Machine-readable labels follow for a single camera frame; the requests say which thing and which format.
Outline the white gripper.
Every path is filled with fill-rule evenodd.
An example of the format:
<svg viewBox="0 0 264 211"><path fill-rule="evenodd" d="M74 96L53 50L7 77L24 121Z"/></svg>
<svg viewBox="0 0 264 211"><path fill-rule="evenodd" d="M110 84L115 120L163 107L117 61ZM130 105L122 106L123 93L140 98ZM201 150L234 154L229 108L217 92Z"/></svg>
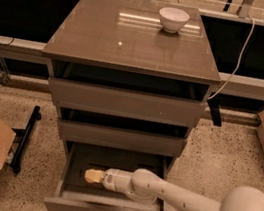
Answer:
<svg viewBox="0 0 264 211"><path fill-rule="evenodd" d="M132 173L119 169L109 169L105 173L103 170L88 169L85 173L87 183L101 183L107 190L127 194L131 187Z"/></svg>

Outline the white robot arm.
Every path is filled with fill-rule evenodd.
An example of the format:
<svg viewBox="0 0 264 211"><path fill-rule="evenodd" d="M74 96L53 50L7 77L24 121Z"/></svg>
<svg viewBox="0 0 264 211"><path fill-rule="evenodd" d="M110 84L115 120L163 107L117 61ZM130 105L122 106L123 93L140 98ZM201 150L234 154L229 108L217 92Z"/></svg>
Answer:
<svg viewBox="0 0 264 211"><path fill-rule="evenodd" d="M84 174L89 183L101 183L107 190L119 192L141 203L163 200L177 211L264 211L264 193L241 186L217 202L167 182L144 168L133 172L121 169L88 169Z"/></svg>

